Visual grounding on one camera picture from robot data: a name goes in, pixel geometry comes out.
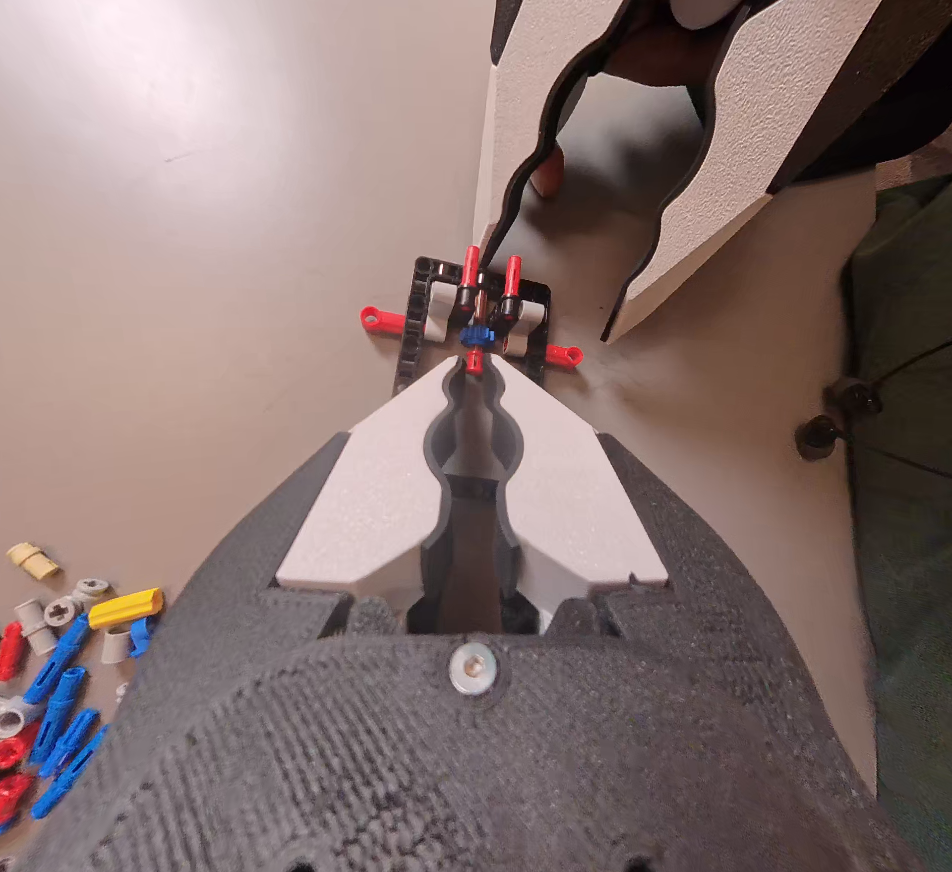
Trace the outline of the black lego frame assembly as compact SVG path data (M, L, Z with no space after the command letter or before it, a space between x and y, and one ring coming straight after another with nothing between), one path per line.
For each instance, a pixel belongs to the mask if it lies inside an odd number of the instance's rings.
M549 288L520 278L519 287L506 276L487 273L474 263L477 250L470 248L462 264L419 257L414 265L411 293L404 315L390 314L374 307L361 313L364 328L401 337L394 380L394 405L378 409L351 429L346 450L335 465L327 488L339 495L339 502L359 501L367 512L395 527L411 521L425 525L437 521L444 500L444 456L456 452L459 424L455 402L476 384L466 382L467 373L455 358L443 362L435 372L418 374L422 347L427 342L446 342L451 330L463 330L473 315L479 291L491 305L502 308L489 315L488 331L479 331L464 346L482 346L499 356L493 346L507 341L505 357L525 366L524 381L517 380L517 367L496 368L503 375L512 420L524 414L518 424L517 443L525 452L511 477L509 502L515 507L571 509L586 507L593 493L590 485L597 476L589 472L599 461L599 443L591 426L545 393L530 395L530 384L542 385L547 366L577 366L582 352L576 347L548 343Z

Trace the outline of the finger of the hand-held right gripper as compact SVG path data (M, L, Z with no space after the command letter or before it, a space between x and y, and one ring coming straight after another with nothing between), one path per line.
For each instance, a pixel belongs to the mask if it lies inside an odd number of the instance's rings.
M474 206L482 265L499 251L565 103L633 0L496 0Z
M619 341L771 200L768 190L883 0L776 0L739 18L708 80L697 160L604 330Z

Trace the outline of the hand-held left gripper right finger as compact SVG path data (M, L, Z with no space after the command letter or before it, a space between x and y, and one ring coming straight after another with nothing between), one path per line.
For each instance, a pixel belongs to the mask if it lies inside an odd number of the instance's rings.
M596 430L498 357L483 366L490 443L502 467L494 566L547 627L565 601L663 587L668 573Z

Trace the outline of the pile of small lego pieces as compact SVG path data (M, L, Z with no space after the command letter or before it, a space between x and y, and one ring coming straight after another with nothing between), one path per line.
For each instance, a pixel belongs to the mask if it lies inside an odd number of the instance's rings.
M160 587L69 580L37 545L5 558L32 590L2 586L3 840L48 818L89 771L165 609Z

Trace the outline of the person's right hand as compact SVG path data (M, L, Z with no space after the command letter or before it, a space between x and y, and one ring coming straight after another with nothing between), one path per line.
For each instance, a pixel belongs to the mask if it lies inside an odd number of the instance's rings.
M647 0L593 73L648 87L704 88L730 30L729 17L698 30L676 21L666 0Z

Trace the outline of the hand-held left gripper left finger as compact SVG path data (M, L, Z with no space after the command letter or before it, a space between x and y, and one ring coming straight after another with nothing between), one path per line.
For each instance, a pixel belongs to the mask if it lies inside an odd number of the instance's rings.
M449 358L354 426L275 579L284 589L377 597L396 612L439 601L452 562L456 415L466 388Z

